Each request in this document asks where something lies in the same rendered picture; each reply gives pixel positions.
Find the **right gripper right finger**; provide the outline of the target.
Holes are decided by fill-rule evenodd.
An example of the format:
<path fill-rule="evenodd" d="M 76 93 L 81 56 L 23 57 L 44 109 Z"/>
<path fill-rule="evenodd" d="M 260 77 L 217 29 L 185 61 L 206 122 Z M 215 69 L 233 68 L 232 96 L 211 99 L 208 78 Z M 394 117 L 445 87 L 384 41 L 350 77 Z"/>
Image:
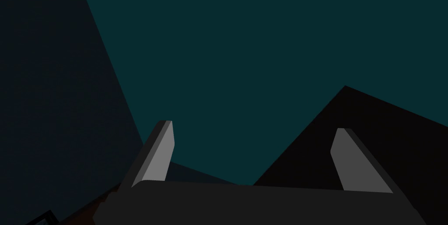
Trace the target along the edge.
<path fill-rule="evenodd" d="M 402 194 L 352 129 L 336 130 L 330 154 L 344 190 Z"/>

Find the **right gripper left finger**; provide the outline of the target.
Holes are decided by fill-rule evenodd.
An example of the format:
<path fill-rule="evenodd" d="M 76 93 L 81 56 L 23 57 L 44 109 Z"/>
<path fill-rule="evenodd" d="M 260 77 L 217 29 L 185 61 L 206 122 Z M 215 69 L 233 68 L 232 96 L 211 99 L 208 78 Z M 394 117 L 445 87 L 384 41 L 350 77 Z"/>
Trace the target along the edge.
<path fill-rule="evenodd" d="M 172 121 L 158 121 L 119 189 L 129 190 L 143 180 L 165 181 L 174 146 Z"/>

